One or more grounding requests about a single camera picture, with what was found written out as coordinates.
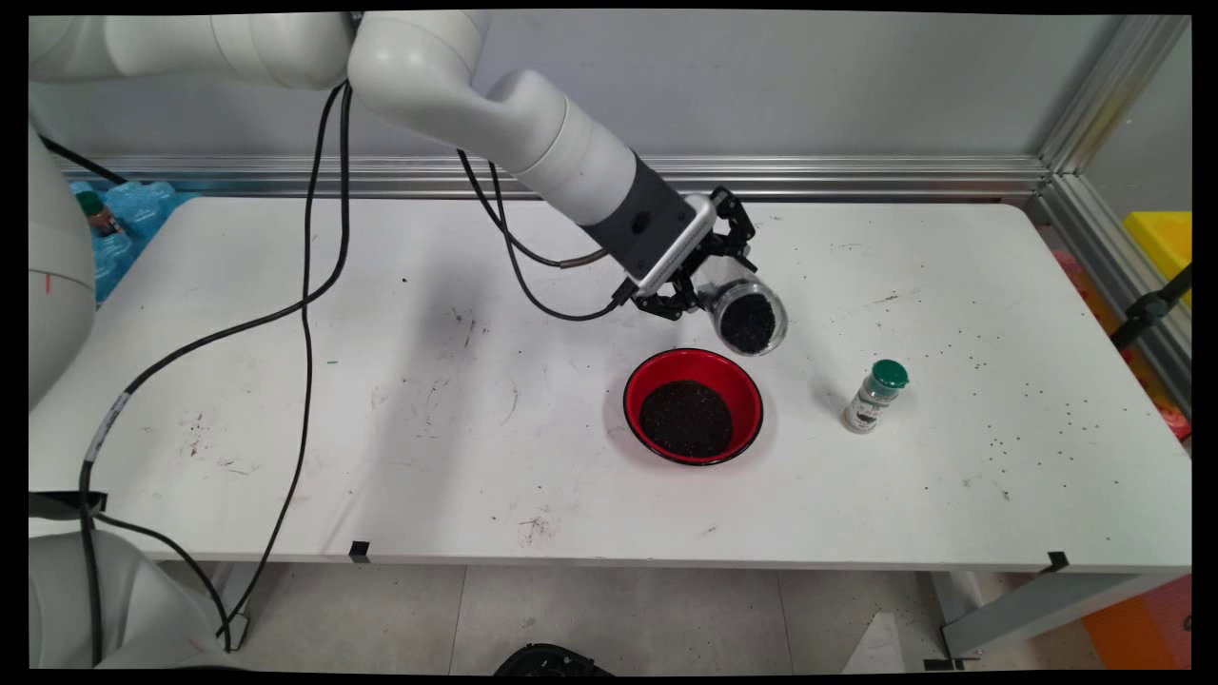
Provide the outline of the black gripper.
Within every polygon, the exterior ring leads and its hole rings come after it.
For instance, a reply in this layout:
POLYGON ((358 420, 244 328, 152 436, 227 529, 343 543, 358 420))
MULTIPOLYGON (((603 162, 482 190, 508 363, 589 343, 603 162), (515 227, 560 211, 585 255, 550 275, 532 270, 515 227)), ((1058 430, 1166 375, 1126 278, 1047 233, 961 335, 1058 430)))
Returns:
POLYGON ((631 303, 635 303, 639 311, 665 318, 665 321, 681 321, 685 314, 703 310, 703 299, 697 294, 693 275, 710 257, 732 258, 748 272, 756 273, 756 264, 753 264, 748 258, 749 243, 756 236, 756 225, 753 225, 747 208, 727 186, 715 186, 710 200, 713 200, 717 219, 727 222, 728 233, 708 233, 700 243, 697 243, 695 247, 692 247, 689 255, 681 262, 681 269, 676 271, 674 277, 665 283, 665 285, 674 286, 674 293, 632 295, 631 303))

